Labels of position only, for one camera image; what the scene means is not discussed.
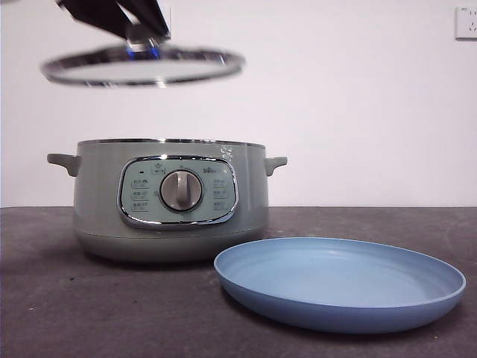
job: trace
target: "blue plate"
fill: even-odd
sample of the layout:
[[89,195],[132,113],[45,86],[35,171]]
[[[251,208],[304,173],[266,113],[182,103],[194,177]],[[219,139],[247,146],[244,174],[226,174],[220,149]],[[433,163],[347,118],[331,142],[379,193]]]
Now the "blue plate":
[[261,315],[312,330],[387,333],[428,324],[460,300],[465,277],[434,257],[346,239],[289,237],[215,258],[221,285]]

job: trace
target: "dark table surface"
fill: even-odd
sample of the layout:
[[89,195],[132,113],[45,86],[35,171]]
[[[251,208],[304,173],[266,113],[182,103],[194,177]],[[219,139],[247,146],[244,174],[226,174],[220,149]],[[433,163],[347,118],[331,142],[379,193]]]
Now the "dark table surface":
[[467,277],[461,303],[403,333],[289,327],[237,304],[212,261],[114,263],[85,254],[71,207],[1,210],[2,357],[477,357],[477,207],[271,209],[268,237],[328,236],[421,251]]

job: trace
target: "electrical outlet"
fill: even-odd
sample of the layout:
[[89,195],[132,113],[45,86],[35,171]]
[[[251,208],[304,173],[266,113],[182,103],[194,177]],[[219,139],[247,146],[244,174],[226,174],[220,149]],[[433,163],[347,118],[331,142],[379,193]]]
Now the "electrical outlet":
[[477,40],[477,7],[455,9],[455,38]]

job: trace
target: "cooking pot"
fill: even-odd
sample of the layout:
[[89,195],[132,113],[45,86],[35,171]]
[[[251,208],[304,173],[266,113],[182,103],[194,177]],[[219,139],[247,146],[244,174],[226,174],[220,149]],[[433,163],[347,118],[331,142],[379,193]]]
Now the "cooking pot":
[[84,249],[134,262],[202,260],[261,239],[267,176],[287,163],[260,144],[202,139],[87,140],[47,160],[76,177]]

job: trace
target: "pot handle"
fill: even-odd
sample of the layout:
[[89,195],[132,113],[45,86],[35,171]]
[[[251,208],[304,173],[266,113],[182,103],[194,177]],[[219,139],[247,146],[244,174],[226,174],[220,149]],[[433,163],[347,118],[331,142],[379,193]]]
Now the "pot handle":
[[265,158],[265,171],[268,177],[274,173],[274,170],[279,166],[286,166],[288,163],[287,157]]
[[72,177],[78,175],[78,170],[80,169],[81,158],[75,155],[68,154],[48,154],[46,156],[48,163],[56,164],[58,166],[63,166],[68,171]]

